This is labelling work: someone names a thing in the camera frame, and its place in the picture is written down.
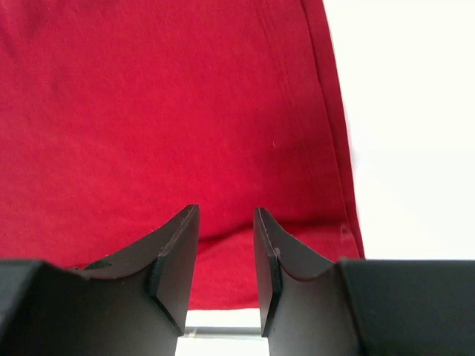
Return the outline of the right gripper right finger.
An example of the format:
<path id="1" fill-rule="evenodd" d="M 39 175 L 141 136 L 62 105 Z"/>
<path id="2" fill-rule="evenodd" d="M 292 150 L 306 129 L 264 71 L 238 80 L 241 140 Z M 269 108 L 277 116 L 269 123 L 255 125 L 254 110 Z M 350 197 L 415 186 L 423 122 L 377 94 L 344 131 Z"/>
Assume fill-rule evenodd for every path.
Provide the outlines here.
<path id="1" fill-rule="evenodd" d="M 254 213 L 261 334 L 271 355 L 472 355 L 474 262 L 332 262 Z"/>

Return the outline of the red t shirt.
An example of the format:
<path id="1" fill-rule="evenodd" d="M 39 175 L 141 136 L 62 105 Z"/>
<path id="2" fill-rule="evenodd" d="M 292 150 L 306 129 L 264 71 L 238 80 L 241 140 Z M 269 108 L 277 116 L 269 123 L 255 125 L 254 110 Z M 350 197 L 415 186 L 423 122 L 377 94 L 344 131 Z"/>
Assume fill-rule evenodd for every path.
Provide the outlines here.
<path id="1" fill-rule="evenodd" d="M 192 309 L 257 305 L 253 212 L 360 258 L 322 1 L 3 1 L 1 256 L 85 266 L 200 206 Z"/>

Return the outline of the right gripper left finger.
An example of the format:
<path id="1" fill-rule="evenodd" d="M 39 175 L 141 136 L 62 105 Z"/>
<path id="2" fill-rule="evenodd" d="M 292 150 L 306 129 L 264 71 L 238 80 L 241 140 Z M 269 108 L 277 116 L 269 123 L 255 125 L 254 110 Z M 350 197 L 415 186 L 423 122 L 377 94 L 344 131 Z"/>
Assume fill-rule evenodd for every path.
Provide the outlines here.
<path id="1" fill-rule="evenodd" d="M 3 355 L 173 355 L 185 331 L 200 210 L 81 269 L 1 262 Z"/>

